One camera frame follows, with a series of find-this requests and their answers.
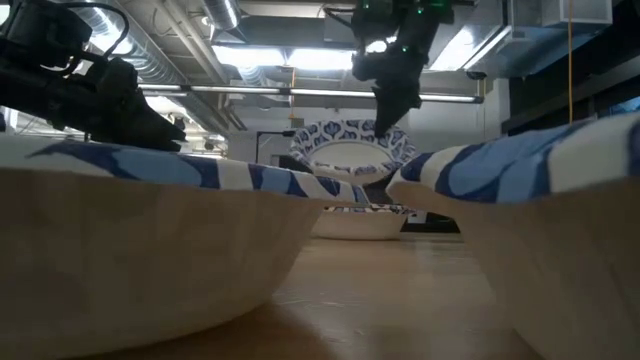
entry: duct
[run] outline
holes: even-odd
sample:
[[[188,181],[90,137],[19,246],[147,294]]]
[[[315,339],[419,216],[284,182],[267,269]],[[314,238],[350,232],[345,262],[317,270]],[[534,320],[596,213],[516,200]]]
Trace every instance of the duct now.
[[[251,87],[285,87],[283,83],[268,79],[265,76],[264,71],[262,71],[262,68],[259,66],[254,66],[250,68],[239,67],[238,73],[240,74],[240,77],[242,78],[244,83]],[[268,105],[268,102],[260,100],[261,96],[259,95],[251,95],[251,96],[255,96],[257,98],[256,101],[257,101],[258,107],[260,108],[271,107]],[[286,95],[262,95],[262,96],[277,102],[289,102],[290,100],[290,97]]]
[[[99,2],[109,4],[124,11],[125,14],[127,13],[117,0],[100,0]],[[102,9],[79,9],[77,13],[91,26],[94,36],[113,37],[115,40],[117,36],[113,35],[114,31],[117,33],[123,26],[120,16]],[[127,46],[119,47],[115,52],[116,55],[122,56],[123,59],[133,64],[144,83],[187,84],[186,77],[166,57],[140,25],[131,16],[128,16],[128,19],[130,29],[129,36],[125,40]],[[119,54],[118,50],[120,49],[130,51],[126,54]],[[186,97],[176,99],[176,101],[184,106],[189,116],[206,131],[223,135],[228,133],[229,124],[198,95],[189,94]]]
[[[480,1],[461,32],[478,45],[472,47],[467,59],[483,56],[465,70],[495,77],[523,77],[561,59],[568,53],[567,8],[568,0]],[[576,50],[612,23],[612,0],[573,0],[573,8]],[[510,26],[511,31],[494,42],[491,40],[496,32],[492,29],[496,26]]]
[[[218,30],[231,30],[240,23],[238,0],[200,0],[211,24]]]

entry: pipe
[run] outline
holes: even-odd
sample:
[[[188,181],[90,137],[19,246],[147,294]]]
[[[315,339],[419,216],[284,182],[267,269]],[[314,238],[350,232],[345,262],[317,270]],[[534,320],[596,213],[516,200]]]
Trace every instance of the pipe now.
[[[131,44],[131,51],[123,55],[122,58],[133,65],[138,71],[138,76],[145,83],[187,83],[187,78],[118,1],[100,0],[99,2],[114,6],[127,15],[131,26],[126,41]],[[94,36],[113,36],[114,31],[119,32],[122,29],[122,19],[111,12],[100,9],[78,9],[76,12],[91,26]],[[212,109],[197,94],[189,94],[189,96],[177,99],[177,101],[187,109],[189,116],[205,130],[220,134],[227,133],[226,129],[229,128],[229,124],[225,123],[217,115],[215,109]]]
[[[191,24],[191,21],[189,21],[182,8],[178,6],[175,0],[165,0],[165,3],[167,4],[169,10],[173,12],[176,20],[178,20],[178,22],[180,22],[182,26],[187,29],[187,32],[189,33],[189,35],[191,35],[191,39],[196,43],[196,46],[200,49],[200,51],[202,51],[216,73],[218,73],[222,82],[225,84],[228,83],[229,79],[227,78],[227,75],[224,71],[224,67],[222,66],[222,64],[220,64],[220,61],[218,61],[218,58],[213,53],[213,49],[210,45],[205,44],[205,42],[202,40],[202,37],[200,37],[200,33],[198,32],[198,30],[196,30],[193,24]]]
[[[279,83],[267,78],[262,71],[262,68],[259,66],[253,66],[249,68],[238,67],[238,74],[250,87],[284,87],[283,83]],[[279,96],[279,95],[264,95],[264,97],[269,98],[273,101],[278,102],[289,102],[289,98],[287,96]]]
[[[149,91],[166,92],[213,92],[224,94],[255,94],[255,95],[301,95],[301,96],[325,96],[375,99],[376,96],[371,91],[341,91],[341,90],[316,90],[301,88],[256,88],[247,86],[210,86],[210,85],[153,85],[140,84],[140,88]],[[464,103],[481,104],[484,102],[482,96],[449,95],[449,94],[420,94],[420,100],[424,102],[444,102],[444,103]]]
[[[211,24],[218,30],[231,30],[240,23],[237,0],[200,0]]]
[[[193,43],[191,41],[189,41],[189,38],[187,37],[187,34],[185,34],[185,32],[180,27],[180,24],[178,24],[178,22],[173,18],[171,13],[169,13],[169,9],[167,9],[167,7],[164,5],[164,1],[163,0],[156,0],[156,8],[158,9],[158,11],[160,12],[160,14],[162,16],[167,18],[167,20],[169,21],[169,26],[171,26],[173,31],[175,31],[175,33],[180,38],[180,41],[182,41],[184,46],[187,47],[187,49],[189,50],[191,55],[193,55],[193,57],[196,59],[198,64],[200,64],[200,66],[204,69],[204,71],[207,73],[207,75],[209,75],[209,77],[214,82],[224,83],[225,81],[222,79],[220,74],[218,74],[218,72],[216,72],[216,70],[213,68],[213,65],[211,63],[207,62],[207,60],[205,60],[205,58],[202,57],[202,54],[198,51],[198,49],[196,49],[193,46]]]

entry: wooden bowl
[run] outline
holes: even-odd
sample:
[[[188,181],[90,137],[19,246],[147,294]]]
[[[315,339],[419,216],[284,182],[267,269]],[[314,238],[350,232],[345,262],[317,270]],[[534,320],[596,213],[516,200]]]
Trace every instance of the wooden bowl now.
[[[11,141],[0,139],[0,150]],[[236,181],[235,189],[213,190],[81,175],[97,170],[69,157],[70,151],[32,153],[33,161],[19,163],[25,148],[0,156],[3,359],[140,346],[244,314],[279,286],[323,207],[355,201],[347,184],[332,183],[340,189],[332,195],[322,190],[329,183],[279,169],[262,172],[256,189],[242,189],[256,185],[243,177],[250,172],[242,163],[216,162],[219,174]],[[78,154],[93,152],[99,164],[108,159],[95,156],[101,149]],[[18,163],[23,169],[15,168]],[[58,170],[25,169],[39,163],[58,164]],[[299,186],[278,190],[276,180],[285,178]]]
[[[632,360],[638,175],[632,114],[425,154],[387,192],[456,220],[513,326],[545,359]]]

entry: wooden floor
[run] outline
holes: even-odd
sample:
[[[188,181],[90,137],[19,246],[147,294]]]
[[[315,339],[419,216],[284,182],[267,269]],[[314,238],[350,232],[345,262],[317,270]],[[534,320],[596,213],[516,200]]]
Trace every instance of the wooden floor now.
[[[458,235],[311,240],[272,301],[186,338],[92,359],[539,360]]]

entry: fluorescent light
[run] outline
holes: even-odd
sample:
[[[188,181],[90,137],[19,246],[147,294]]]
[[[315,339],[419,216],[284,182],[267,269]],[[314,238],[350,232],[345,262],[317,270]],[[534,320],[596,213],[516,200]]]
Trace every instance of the fluorescent light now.
[[[142,89],[156,86],[176,87],[179,85],[151,85],[141,84]],[[375,94],[371,91],[344,91],[344,90],[320,90],[320,89],[300,89],[300,88],[263,88],[249,86],[191,86],[191,91],[227,93],[227,94],[262,94],[262,95],[306,95],[306,96],[328,96],[328,97],[352,97],[363,99],[375,99]],[[475,96],[446,95],[446,94],[419,94],[422,101],[456,102],[456,103],[479,103],[482,98]]]
[[[180,85],[160,85],[160,84],[140,84],[138,87],[142,90],[157,90],[157,91],[174,91],[181,90]]]
[[[359,97],[365,99],[375,99],[376,97],[376,95],[370,91],[315,90],[295,88],[291,89],[291,95]]]
[[[167,91],[144,91],[144,96],[166,96],[166,97],[187,97],[189,94],[186,92],[172,93]]]
[[[193,157],[203,157],[203,158],[207,158],[207,159],[224,159],[224,157],[222,157],[222,154],[205,154],[205,153],[185,153],[185,155],[187,156],[193,156]]]
[[[396,37],[388,37],[387,42],[385,43],[382,40],[377,40],[367,45],[366,52],[375,53],[375,52],[385,52],[387,50],[387,43],[392,43],[396,41]]]
[[[467,62],[462,68],[465,70],[471,69],[475,64],[478,63],[483,57],[485,57],[489,51],[491,51],[494,47],[496,47],[502,39],[504,39],[507,35],[511,33],[511,26],[507,26],[502,31],[496,35],[491,42],[489,42],[485,47],[483,47],[477,54],[475,54],[469,62]]]
[[[458,95],[436,95],[436,94],[420,94],[422,101],[438,101],[438,102],[458,102],[458,103],[475,103],[477,98],[473,96]]]
[[[284,65],[284,56],[278,49],[214,46],[213,51],[221,63],[236,67]]]
[[[287,65],[302,70],[349,70],[353,51],[326,49],[297,49]]]
[[[455,71],[469,61],[475,49],[473,34],[462,28],[442,50],[429,70]]]

